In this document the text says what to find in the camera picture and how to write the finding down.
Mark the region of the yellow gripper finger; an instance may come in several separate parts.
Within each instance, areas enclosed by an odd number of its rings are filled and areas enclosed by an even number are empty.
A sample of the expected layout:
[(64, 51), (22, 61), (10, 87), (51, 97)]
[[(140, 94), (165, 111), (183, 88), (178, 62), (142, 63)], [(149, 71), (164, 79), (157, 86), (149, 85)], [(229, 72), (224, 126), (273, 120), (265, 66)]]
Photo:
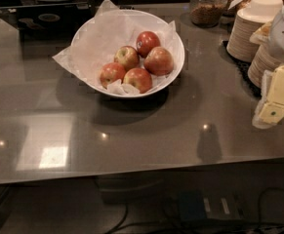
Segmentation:
[(252, 120), (254, 127), (268, 129), (284, 118), (284, 64), (273, 72), (266, 70), (262, 79), (262, 98)]
[(261, 45), (263, 43), (267, 43), (269, 39), (269, 31), (271, 28), (272, 22), (269, 21), (262, 25), (259, 29), (257, 29), (251, 36), (250, 42)]

